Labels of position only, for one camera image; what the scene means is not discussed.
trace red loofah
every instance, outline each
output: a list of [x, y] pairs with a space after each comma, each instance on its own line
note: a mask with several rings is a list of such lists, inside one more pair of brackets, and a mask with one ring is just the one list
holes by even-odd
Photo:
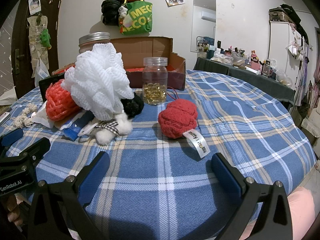
[[64, 79], [51, 84], [45, 92], [47, 104], [45, 111], [48, 117], [53, 121], [60, 121], [81, 109], [71, 98], [70, 92], [64, 90], [60, 84]]
[[160, 112], [158, 122], [162, 133], [169, 138], [180, 138], [182, 133], [197, 126], [197, 107], [194, 103], [177, 99]]

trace clear lid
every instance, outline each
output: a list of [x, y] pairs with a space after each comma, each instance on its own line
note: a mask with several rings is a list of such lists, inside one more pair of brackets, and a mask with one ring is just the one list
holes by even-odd
[[144, 66], [166, 67], [168, 65], [168, 58], [166, 57], [145, 57], [143, 59]]
[[79, 38], [79, 46], [89, 41], [100, 41], [100, 40], [110, 40], [110, 33], [98, 32], [90, 33], [88, 35]]

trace white bath puff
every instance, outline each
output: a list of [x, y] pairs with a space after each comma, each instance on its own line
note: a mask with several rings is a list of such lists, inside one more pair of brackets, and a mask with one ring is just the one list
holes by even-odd
[[114, 113], [122, 112], [120, 99], [134, 97], [129, 83], [121, 53], [107, 43], [95, 44], [92, 51], [80, 54], [76, 67], [66, 71], [61, 87], [71, 93], [77, 105], [108, 121]]

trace dark green tablecloth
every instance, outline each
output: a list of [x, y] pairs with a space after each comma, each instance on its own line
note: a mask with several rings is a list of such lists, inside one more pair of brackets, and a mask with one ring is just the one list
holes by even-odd
[[289, 109], [293, 105], [294, 90], [274, 81], [271, 78], [266, 78], [262, 75], [256, 75], [255, 73], [248, 70], [242, 70], [230, 65], [200, 57], [197, 59], [196, 65], [193, 70], [220, 73], [230, 77], [241, 79], [259, 88], [273, 98], [279, 100], [287, 109]]

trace blue plaid fabric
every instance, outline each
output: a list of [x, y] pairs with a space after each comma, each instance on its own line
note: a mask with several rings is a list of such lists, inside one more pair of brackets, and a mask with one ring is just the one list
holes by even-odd
[[[148, 240], [206, 239], [226, 224], [235, 207], [211, 171], [216, 152], [245, 177], [266, 184], [282, 181], [288, 194], [314, 165], [312, 147], [287, 110], [256, 87], [222, 74], [188, 70], [186, 89], [178, 94], [197, 106], [196, 129], [211, 151], [202, 160], [185, 138], [173, 140], [162, 134], [157, 119], [167, 103], [145, 104], [132, 120], [131, 134], [104, 147], [95, 139], [72, 142], [55, 128], [34, 124], [24, 129], [9, 156], [49, 138], [51, 150], [36, 174], [38, 180], [53, 183], [76, 175], [101, 150], [108, 152], [110, 168], [86, 211], [106, 237]], [[13, 104], [12, 118], [1, 133], [14, 129], [14, 117], [29, 102], [41, 105], [38, 88]], [[24, 195], [31, 200], [31, 193]]]

